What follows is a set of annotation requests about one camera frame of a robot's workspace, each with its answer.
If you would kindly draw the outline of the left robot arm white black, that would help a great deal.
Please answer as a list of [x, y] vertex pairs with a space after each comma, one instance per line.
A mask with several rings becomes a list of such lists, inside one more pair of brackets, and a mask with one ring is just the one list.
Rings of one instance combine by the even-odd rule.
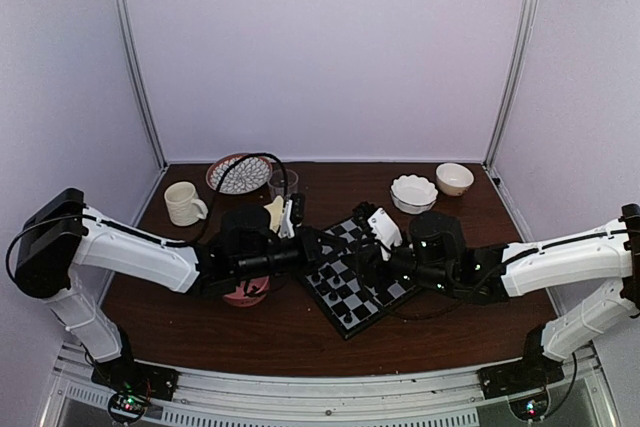
[[80, 267], [96, 267], [147, 280], [181, 294], [216, 298], [244, 281], [282, 273], [310, 273], [346, 243], [299, 220], [304, 197], [267, 206], [247, 204], [222, 216], [208, 242], [163, 238], [104, 216], [69, 188], [24, 225], [16, 239], [12, 279], [24, 294], [54, 312], [123, 391], [144, 380], [128, 357], [124, 334], [81, 285]]

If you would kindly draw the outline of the pink cat-shaped bowl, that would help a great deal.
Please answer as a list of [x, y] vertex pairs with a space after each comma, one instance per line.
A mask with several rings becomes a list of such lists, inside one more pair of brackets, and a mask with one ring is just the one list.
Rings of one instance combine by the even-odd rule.
[[251, 307], [260, 303], [270, 289], [270, 278], [259, 277], [242, 281], [236, 290], [223, 296], [223, 300], [233, 307]]

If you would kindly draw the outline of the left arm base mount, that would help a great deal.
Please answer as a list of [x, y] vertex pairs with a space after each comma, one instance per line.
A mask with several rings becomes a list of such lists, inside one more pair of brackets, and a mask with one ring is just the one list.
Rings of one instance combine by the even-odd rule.
[[144, 399], [171, 401], [179, 372], [172, 368], [145, 364], [126, 357], [94, 362], [91, 381], [123, 394]]

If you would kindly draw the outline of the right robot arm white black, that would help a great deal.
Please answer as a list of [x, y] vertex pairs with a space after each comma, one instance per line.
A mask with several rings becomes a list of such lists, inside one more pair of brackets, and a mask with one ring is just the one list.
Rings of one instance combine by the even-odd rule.
[[601, 278], [560, 318], [529, 333], [530, 352], [513, 366], [519, 387], [535, 387], [577, 348], [639, 313], [639, 207], [590, 231], [542, 242], [467, 246], [459, 220], [434, 211], [414, 217], [407, 239], [383, 210], [367, 222], [387, 273], [459, 302], [487, 305], [548, 287]]

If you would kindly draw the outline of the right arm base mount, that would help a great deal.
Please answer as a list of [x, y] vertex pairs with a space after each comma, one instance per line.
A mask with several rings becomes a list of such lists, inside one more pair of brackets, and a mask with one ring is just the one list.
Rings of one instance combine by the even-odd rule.
[[546, 358], [484, 367], [477, 374], [485, 399], [542, 389], [564, 379], [563, 365]]

